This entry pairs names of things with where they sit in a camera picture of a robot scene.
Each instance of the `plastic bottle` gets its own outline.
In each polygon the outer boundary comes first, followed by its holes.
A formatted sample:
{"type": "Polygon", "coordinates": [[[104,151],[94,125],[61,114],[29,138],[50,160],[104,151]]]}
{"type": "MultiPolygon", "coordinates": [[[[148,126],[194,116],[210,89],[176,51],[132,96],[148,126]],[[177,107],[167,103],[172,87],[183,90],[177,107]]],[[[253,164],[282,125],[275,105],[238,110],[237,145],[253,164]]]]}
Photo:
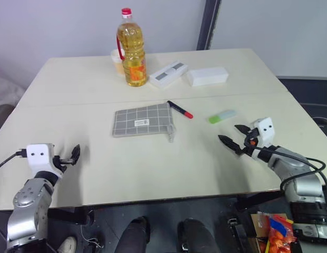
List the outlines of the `plastic bottle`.
{"type": "Polygon", "coordinates": [[[123,8],[121,13],[122,23],[117,31],[117,45],[126,81],[131,86],[142,86],[147,80],[142,31],[133,21],[130,8],[123,8]],[[125,51],[125,56],[121,53],[120,43],[125,51]]]}

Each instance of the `shoe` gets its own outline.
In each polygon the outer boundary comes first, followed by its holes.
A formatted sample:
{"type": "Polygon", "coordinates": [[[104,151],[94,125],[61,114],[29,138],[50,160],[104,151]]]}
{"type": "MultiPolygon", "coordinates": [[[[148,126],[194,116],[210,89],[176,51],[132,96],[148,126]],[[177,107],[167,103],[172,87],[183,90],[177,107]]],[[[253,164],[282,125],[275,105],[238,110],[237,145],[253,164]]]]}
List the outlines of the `shoe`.
{"type": "Polygon", "coordinates": [[[58,249],[58,253],[75,253],[77,240],[73,236],[67,237],[58,249]]]}

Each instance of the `gray wall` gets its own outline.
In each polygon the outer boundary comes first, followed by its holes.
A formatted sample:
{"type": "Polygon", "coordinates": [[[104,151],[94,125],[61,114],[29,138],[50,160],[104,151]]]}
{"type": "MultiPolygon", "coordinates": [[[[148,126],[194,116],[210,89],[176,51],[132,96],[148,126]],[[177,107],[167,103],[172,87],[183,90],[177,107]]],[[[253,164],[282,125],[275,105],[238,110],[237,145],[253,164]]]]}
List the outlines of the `gray wall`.
{"type": "Polygon", "coordinates": [[[211,48],[252,48],[280,77],[327,77],[327,0],[222,0],[211,48]]]}
{"type": "Polygon", "coordinates": [[[109,55],[130,7],[147,53],[195,50],[205,0],[0,0],[0,77],[28,87],[50,57],[109,55]]]}

